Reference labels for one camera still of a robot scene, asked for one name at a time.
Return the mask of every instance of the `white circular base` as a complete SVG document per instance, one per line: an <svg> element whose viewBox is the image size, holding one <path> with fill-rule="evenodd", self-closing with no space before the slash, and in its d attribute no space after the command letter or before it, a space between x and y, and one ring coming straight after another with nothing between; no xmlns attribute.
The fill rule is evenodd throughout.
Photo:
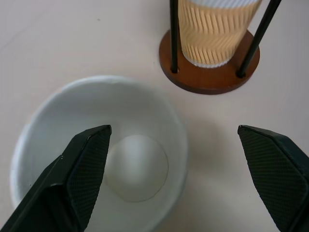
<svg viewBox="0 0 309 232"><path fill-rule="evenodd" d="M131 135L110 151L105 166L108 186L129 202L148 200L165 184L168 160L160 144L147 136Z"/></svg>
<svg viewBox="0 0 309 232"><path fill-rule="evenodd" d="M191 60L186 54L185 52L183 52L183 56L193 65L197 66L197 67L200 67L200 68L205 68L205 69L213 69L213 68L219 68L223 65L225 65L226 63L228 63L230 61L230 59L228 60L225 60L219 64L201 64L201 63L198 63L196 61L193 61Z"/></svg>

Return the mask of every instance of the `white paper bowl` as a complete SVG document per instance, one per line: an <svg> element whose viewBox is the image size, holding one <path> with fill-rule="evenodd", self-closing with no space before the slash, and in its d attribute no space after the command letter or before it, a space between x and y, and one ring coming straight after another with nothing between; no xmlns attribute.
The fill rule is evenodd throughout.
<svg viewBox="0 0 309 232"><path fill-rule="evenodd" d="M184 187L186 131L161 94L119 76L95 76L68 84L35 113L22 131L13 156L10 178L14 206L74 135L104 124L112 126L110 149L129 135L155 139L166 153L169 170L160 191L143 202L124 201L103 180L86 231L153 231Z"/></svg>

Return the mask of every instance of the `table surface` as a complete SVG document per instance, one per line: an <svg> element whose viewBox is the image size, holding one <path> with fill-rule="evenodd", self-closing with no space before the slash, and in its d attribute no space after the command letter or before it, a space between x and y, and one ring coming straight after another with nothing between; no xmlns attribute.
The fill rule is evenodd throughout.
<svg viewBox="0 0 309 232"><path fill-rule="evenodd" d="M66 83L116 74L164 92L187 124L186 187L159 232L277 232L254 188L237 128L285 134L309 154L308 12L308 0L283 0L252 78L230 93L207 96L178 88L160 68L168 0L0 0L0 226L13 211L14 145L35 109Z"/></svg>

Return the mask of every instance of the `wooden base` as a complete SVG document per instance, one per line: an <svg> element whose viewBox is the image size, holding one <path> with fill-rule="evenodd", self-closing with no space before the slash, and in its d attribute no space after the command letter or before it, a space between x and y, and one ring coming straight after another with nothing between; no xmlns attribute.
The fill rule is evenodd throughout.
<svg viewBox="0 0 309 232"><path fill-rule="evenodd" d="M214 69L199 68L191 64L181 50L180 38L178 46L178 73L171 72L170 31L168 31L160 44L159 58L161 68L167 78L175 85L187 91L200 94L221 94L230 92L245 84L254 73L259 60L260 48L257 49L246 76L238 78L236 71L240 67L248 48L253 40L253 35L247 31L240 42L232 59L224 66Z"/></svg>

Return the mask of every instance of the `paper coffee cup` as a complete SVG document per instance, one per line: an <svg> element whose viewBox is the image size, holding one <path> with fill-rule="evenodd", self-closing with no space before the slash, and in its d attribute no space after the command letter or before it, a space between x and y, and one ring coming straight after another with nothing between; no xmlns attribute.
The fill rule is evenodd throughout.
<svg viewBox="0 0 309 232"><path fill-rule="evenodd" d="M262 0L179 0L183 55L202 68L229 62Z"/></svg>

